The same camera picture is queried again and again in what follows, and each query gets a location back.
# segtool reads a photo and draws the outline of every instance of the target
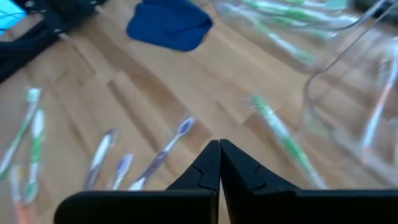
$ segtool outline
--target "white toothbrush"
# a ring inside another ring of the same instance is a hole
[[[42,140],[44,138],[44,110],[38,109],[31,124],[32,145],[30,147],[30,174],[25,192],[25,202],[31,203],[39,191],[37,171],[40,165]]]
[[[11,197],[14,204],[14,210],[16,213],[17,224],[29,224],[29,216],[27,207],[24,205],[19,189],[22,182],[22,168],[20,165],[11,167],[9,181],[11,187]]]
[[[362,160],[365,161],[367,154],[371,152],[371,144],[373,142],[374,133],[376,132],[377,124],[379,123],[382,115],[384,105],[388,99],[390,92],[392,91],[398,77],[398,45],[390,45],[386,47],[385,55],[381,60],[381,76],[384,76],[385,70],[388,71],[386,83],[384,88],[381,90],[381,94],[377,99],[376,104],[373,107],[368,122],[365,125],[364,133],[361,139],[361,146],[359,150],[362,153]]]
[[[98,172],[100,171],[101,165],[104,162],[106,153],[108,152],[108,149],[113,146],[116,136],[117,131],[115,129],[111,129],[105,134],[104,138],[99,144],[94,158],[91,161],[90,171],[83,188],[84,190],[91,190],[93,188],[95,180],[98,176]]]
[[[120,159],[119,164],[116,168],[115,181],[112,190],[117,190],[119,188],[124,176],[130,169],[133,158],[133,154],[126,154]]]
[[[168,143],[166,147],[164,147],[164,149],[160,153],[158,153],[158,155],[155,156],[147,169],[138,177],[138,179],[134,183],[132,183],[129,190],[138,191],[144,188],[146,182],[148,181],[148,178],[151,177],[151,175],[155,173],[155,171],[163,164],[167,157],[167,154],[173,148],[175,143],[177,143],[180,137],[189,132],[194,123],[195,118],[190,117],[180,124],[174,138]]]
[[[12,157],[14,156],[15,152],[17,151],[18,145],[22,139],[22,136],[25,133],[26,128],[28,127],[29,123],[32,121],[33,115],[36,111],[37,104],[39,103],[40,94],[42,90],[39,88],[30,88],[27,91],[26,100],[29,103],[29,109],[25,115],[25,118],[15,136],[12,140],[11,145],[9,146],[6,154],[4,155],[4,159],[0,165],[0,180],[3,180],[7,175],[7,170],[11,164]]]

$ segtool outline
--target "toothbrush head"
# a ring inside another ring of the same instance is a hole
[[[109,146],[113,147],[115,145],[116,140],[118,140],[119,130],[116,129],[116,128],[110,129],[109,131],[106,132],[105,135],[110,135],[111,136],[111,144]]]
[[[29,103],[38,101],[40,98],[41,92],[42,92],[42,89],[40,89],[40,88],[29,88],[27,91],[26,100]]]
[[[194,117],[190,117],[190,118],[186,119],[178,127],[177,134],[179,136],[183,136],[184,134],[187,134],[189,132],[189,130],[192,128],[194,123],[195,123],[195,118]]]
[[[127,173],[133,158],[133,154],[126,154],[120,159],[119,164],[116,168],[116,176],[124,175]]]
[[[252,104],[255,108],[261,110],[264,107],[264,102],[262,101],[260,96],[254,95],[252,97]]]
[[[35,200],[38,191],[39,186],[37,185],[37,182],[29,183],[25,191],[25,203],[32,203]]]
[[[96,166],[100,165],[108,152],[108,149],[112,146],[114,138],[114,130],[111,129],[106,132],[101,142],[99,143],[97,150],[94,154],[93,160],[91,161],[90,169],[93,170]]]
[[[313,65],[313,57],[306,52],[299,51],[294,56],[297,57],[305,66],[311,67]]]

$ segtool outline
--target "green toothbrush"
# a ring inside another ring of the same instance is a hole
[[[314,63],[313,57],[306,53],[304,50],[294,46],[286,40],[280,38],[277,34],[273,33],[267,26],[258,21],[253,21],[254,27],[267,36],[273,43],[280,48],[284,49],[288,54],[299,60],[307,67],[311,67]]]
[[[29,123],[32,121],[33,115],[37,108],[37,104],[39,102],[40,94],[42,90],[39,88],[30,88],[27,91],[27,101],[29,102],[29,109],[25,115],[25,118],[15,136],[12,140],[11,145],[9,146],[8,150],[4,155],[4,159],[0,165],[0,180],[3,180],[7,175],[8,168],[10,167],[12,157],[14,156],[15,152],[17,151],[18,145],[22,139],[22,136],[25,133],[26,128],[28,127]]]
[[[42,141],[44,138],[44,110],[38,109],[31,124],[32,145],[30,147],[30,174],[25,192],[25,203],[31,203],[39,191],[37,172],[40,165]]]
[[[291,19],[306,22],[331,22],[336,18],[328,16],[322,12],[316,12],[301,7],[291,7],[267,1],[244,0],[248,6],[256,8],[262,12],[268,12],[275,16],[285,16]]]
[[[271,42],[273,42],[275,45],[283,49],[285,52],[287,52],[289,55],[291,55],[293,58],[296,58],[300,63],[304,64],[306,67],[311,67],[314,63],[314,58],[308,54],[306,51],[296,47],[295,45],[289,43],[288,41],[280,38],[277,34],[275,34],[273,31],[271,31],[267,26],[261,23],[261,18],[262,16],[259,15],[256,12],[253,11],[247,11],[244,9],[241,9],[240,7],[236,7],[232,4],[220,4],[218,7],[223,7],[232,15],[234,14],[239,14],[241,16],[244,16],[245,18],[249,19],[254,27],[260,31],[262,34],[264,34]]]
[[[300,167],[302,167],[303,170],[309,175],[314,185],[319,189],[327,189],[328,187],[318,175],[317,171],[312,166],[301,147],[293,140],[293,137],[289,134],[283,122],[276,116],[269,105],[265,103],[259,96],[253,96],[252,103],[262,116],[263,120],[271,128],[274,136],[278,139],[281,145],[285,147],[287,152],[296,160]]]
[[[286,2],[303,7],[315,7],[328,10],[344,10],[348,7],[346,0],[329,0],[327,2],[313,2],[308,0],[286,0]]]
[[[284,27],[302,27],[307,25],[305,22],[301,21],[296,21],[294,19],[290,19],[287,17],[282,17],[282,16],[271,16],[269,18],[272,22],[284,26]],[[330,40],[334,37],[337,36],[336,32],[330,32],[330,31],[324,31],[324,30],[318,30],[318,29],[312,29],[312,28],[303,28],[303,29],[292,29],[297,32],[301,32],[304,34],[308,34],[316,39],[320,40]]]

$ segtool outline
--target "toothbrush handle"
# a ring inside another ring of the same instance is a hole
[[[100,167],[96,166],[94,169],[90,170],[88,173],[85,185],[83,190],[91,190],[94,187],[95,180],[97,178],[98,172],[100,171]]]
[[[27,214],[27,209],[22,201],[18,200],[15,202],[15,211],[17,215],[17,223],[18,224],[29,224],[29,217]]]
[[[117,190],[117,189],[119,189],[122,180],[123,180],[123,177],[118,177],[118,178],[115,180],[114,184],[113,184],[112,190]]]
[[[30,123],[30,118],[27,118],[24,120],[24,122],[21,124],[21,127],[18,130],[18,133],[16,134],[15,138],[12,140],[10,147],[8,148],[6,155],[4,156],[3,161],[1,162],[0,165],[0,178],[4,178],[7,172],[7,169],[11,163],[12,157],[14,156],[15,152],[17,151],[17,147],[22,139],[22,135],[24,134],[26,128],[28,127]]]
[[[163,164],[168,152],[161,151],[149,164],[147,169],[138,177],[137,180],[145,178],[146,180]]]
[[[40,163],[40,148],[41,148],[41,137],[33,139],[32,148],[30,150],[30,177],[29,182],[35,182],[37,178],[37,171]]]
[[[174,136],[174,138],[164,147],[162,152],[170,152],[170,150],[174,147],[175,143],[177,143],[178,139],[180,138],[179,135]]]

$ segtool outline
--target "blue cloth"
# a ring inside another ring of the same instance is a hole
[[[188,0],[143,0],[137,4],[127,34],[130,38],[189,51],[199,46],[213,22]]]

